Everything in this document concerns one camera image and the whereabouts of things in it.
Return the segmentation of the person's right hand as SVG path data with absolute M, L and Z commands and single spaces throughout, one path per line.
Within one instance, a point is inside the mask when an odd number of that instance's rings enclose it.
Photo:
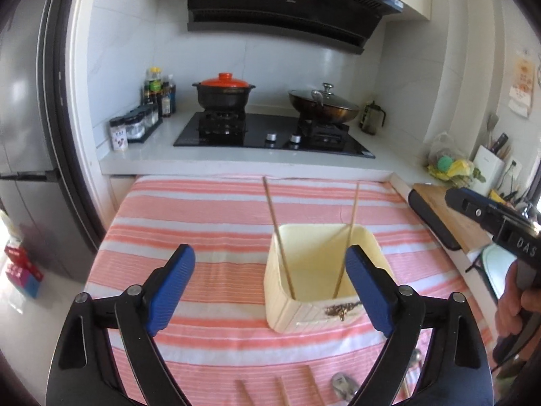
M 506 273 L 504 293 L 497 304 L 495 323 L 500 337 L 518 335 L 522 331 L 521 310 L 540 313 L 540 290 L 521 291 L 516 283 L 517 270 L 515 260 Z

